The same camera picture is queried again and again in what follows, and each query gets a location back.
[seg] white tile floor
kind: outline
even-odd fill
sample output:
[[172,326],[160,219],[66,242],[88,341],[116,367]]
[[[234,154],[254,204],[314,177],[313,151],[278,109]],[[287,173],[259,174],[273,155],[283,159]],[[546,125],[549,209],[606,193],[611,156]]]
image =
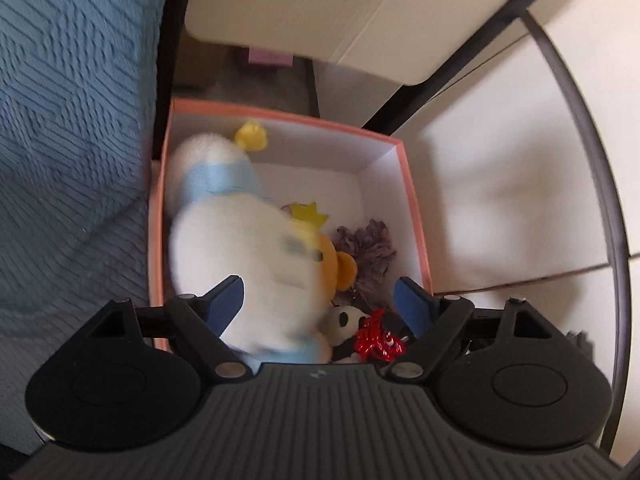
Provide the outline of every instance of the white tile floor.
[[577,0],[546,26],[593,114],[640,253],[640,0]]
[[530,38],[432,99],[396,135],[411,166],[436,291],[606,263],[584,150]]

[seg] textured blue fabric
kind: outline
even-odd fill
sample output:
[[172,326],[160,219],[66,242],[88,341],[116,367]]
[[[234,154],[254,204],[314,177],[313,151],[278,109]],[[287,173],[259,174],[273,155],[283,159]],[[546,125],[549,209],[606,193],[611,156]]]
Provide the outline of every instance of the textured blue fabric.
[[246,193],[261,196],[260,181],[247,160],[231,164],[201,162],[180,182],[180,208],[209,195]]
[[147,300],[163,4],[0,0],[0,442],[23,452],[34,371],[109,298]]

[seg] black metal frame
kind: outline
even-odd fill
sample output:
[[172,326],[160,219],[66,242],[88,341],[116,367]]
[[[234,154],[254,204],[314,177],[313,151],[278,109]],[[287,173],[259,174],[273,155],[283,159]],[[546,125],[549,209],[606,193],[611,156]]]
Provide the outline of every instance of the black metal frame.
[[604,150],[598,129],[578,85],[575,83],[553,42],[533,16],[528,11],[525,11],[521,17],[531,37],[536,41],[540,52],[545,57],[546,63],[551,69],[571,112],[591,168],[591,176],[598,195],[600,213],[604,224],[607,259],[613,270],[616,295],[616,352],[612,380],[613,404],[600,439],[600,449],[608,454],[613,447],[620,415],[622,414],[631,358],[631,277],[625,218],[607,153]]

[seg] plush toy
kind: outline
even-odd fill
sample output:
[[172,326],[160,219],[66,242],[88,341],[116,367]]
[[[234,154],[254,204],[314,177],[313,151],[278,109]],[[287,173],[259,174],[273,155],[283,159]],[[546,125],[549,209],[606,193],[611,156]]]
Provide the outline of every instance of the plush toy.
[[367,317],[367,314],[351,305],[335,306],[326,313],[320,322],[320,332],[333,348],[331,361],[362,362],[353,346],[355,335]]
[[[264,130],[239,130],[241,146],[266,145]],[[316,326],[326,307],[319,291],[318,249],[301,222],[265,200],[244,151],[216,134],[181,143],[168,163],[166,207],[177,294],[205,294],[227,276],[244,283],[242,307],[222,341],[252,364],[326,362]]]
[[372,312],[377,308],[391,310],[386,302],[385,274],[396,250],[391,245],[391,235],[384,222],[369,220],[364,228],[352,232],[344,226],[338,227],[334,237],[337,251],[350,254],[358,265],[358,277],[353,290],[336,298],[340,304],[357,304],[359,308]]
[[320,232],[320,228],[329,218],[328,215],[319,214],[315,202],[308,205],[293,203],[284,206],[283,209],[288,210],[293,219],[312,225],[318,230],[322,300],[328,303],[334,298],[336,290],[349,290],[358,275],[358,266],[349,254],[336,251],[331,239]]

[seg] pink object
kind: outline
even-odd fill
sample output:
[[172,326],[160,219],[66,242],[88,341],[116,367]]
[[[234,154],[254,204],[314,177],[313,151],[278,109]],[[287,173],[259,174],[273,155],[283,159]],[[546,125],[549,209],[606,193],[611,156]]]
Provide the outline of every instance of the pink object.
[[266,50],[265,48],[249,47],[249,56],[247,59],[249,64],[268,65],[268,66],[292,66],[293,54],[284,54],[274,50]]
[[[163,304],[166,299],[163,284],[168,270],[163,269],[162,219],[170,144],[180,143],[201,131],[232,136],[249,119],[259,120],[269,131],[270,147],[261,152],[259,160],[263,163],[262,170],[267,171],[264,176],[270,176],[271,194],[278,193],[278,203],[312,200],[331,203],[326,211],[335,223],[334,229],[342,224],[360,225],[367,218],[384,219],[398,251],[394,260],[396,269],[390,267],[386,278],[393,283],[399,276],[408,275],[432,290],[420,206],[402,141],[308,116],[174,98],[162,147],[155,205],[149,209],[149,250],[155,256],[149,262],[152,304]],[[331,180],[320,186],[318,174],[321,171],[325,172],[325,178],[335,179],[330,177],[335,173],[345,174],[347,180]],[[359,213],[361,218],[346,221],[340,215],[347,214],[347,206],[351,215],[354,204],[363,209]],[[167,349],[166,340],[157,340],[156,348]]]

